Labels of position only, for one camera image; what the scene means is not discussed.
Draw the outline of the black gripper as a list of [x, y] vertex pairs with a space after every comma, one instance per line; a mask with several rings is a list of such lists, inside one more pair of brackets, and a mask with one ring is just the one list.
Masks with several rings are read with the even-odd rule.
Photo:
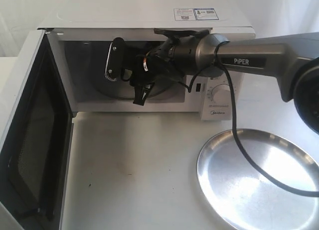
[[124, 42], [124, 81], [134, 87], [133, 104], [144, 106], [157, 80], [183, 80], [184, 72], [173, 61], [176, 45], [180, 43], [179, 38]]

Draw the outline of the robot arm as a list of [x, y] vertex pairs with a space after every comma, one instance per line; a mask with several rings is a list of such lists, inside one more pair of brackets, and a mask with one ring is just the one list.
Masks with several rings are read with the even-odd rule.
[[277, 80], [284, 102], [294, 101], [304, 123], [319, 129], [319, 35], [301, 33], [229, 41], [208, 30], [155, 29], [166, 41], [133, 57], [130, 85], [142, 106], [158, 78], [181, 83], [184, 76], [218, 77], [225, 69]]

